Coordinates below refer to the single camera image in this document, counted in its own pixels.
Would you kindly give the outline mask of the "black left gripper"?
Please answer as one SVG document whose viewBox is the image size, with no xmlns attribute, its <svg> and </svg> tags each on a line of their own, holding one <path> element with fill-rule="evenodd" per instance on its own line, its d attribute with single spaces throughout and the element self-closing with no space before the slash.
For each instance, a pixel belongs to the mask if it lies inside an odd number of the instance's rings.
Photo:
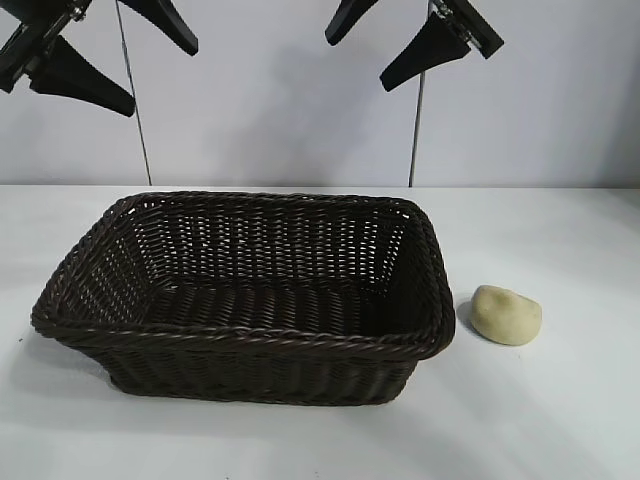
<svg viewBox="0 0 640 480">
<path fill-rule="evenodd" d="M 133 96 L 58 35 L 71 21 L 81 21 L 91 3 L 91 0 L 2 1 L 1 9 L 20 24 L 1 48 L 1 89 L 11 93 L 28 65 L 30 88 L 36 93 L 72 98 L 131 117 L 136 108 Z M 120 0 L 120 3 L 157 27 L 186 54 L 198 53 L 198 38 L 172 1 Z"/>
</svg>

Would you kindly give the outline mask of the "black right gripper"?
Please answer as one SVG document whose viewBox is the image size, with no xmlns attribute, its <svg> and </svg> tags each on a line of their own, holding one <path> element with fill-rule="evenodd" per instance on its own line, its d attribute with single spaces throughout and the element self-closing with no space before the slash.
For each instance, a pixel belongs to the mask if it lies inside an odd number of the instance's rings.
<svg viewBox="0 0 640 480">
<path fill-rule="evenodd" d="M 380 81 L 391 91 L 411 78 L 459 60 L 470 52 L 471 43 L 489 59 L 503 45 L 502 37 L 468 0 L 435 0 L 435 12 L 405 49 L 385 68 Z M 329 44 L 338 44 L 371 8 L 369 0 L 341 0 L 325 29 Z"/>
</svg>

